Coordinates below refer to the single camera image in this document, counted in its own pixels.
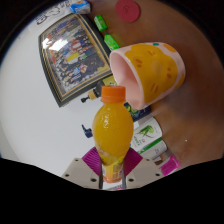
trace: picture frame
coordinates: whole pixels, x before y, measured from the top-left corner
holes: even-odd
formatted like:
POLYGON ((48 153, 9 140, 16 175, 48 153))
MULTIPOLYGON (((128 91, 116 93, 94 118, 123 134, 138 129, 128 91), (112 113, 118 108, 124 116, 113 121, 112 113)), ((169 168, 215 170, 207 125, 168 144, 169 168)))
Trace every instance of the picture frame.
POLYGON ((42 66, 59 107, 112 75, 110 49, 87 15, 69 14, 39 36, 42 66))

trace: orange juice bottle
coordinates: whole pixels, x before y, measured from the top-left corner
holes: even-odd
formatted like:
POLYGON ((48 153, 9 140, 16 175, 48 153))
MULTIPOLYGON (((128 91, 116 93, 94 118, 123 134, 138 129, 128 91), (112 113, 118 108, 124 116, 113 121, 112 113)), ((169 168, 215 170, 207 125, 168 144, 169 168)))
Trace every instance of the orange juice bottle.
POLYGON ((93 138, 107 183, 122 179, 123 159, 133 137, 134 123, 124 107, 125 93, 124 86, 103 86, 101 101, 104 105, 93 120, 93 138))

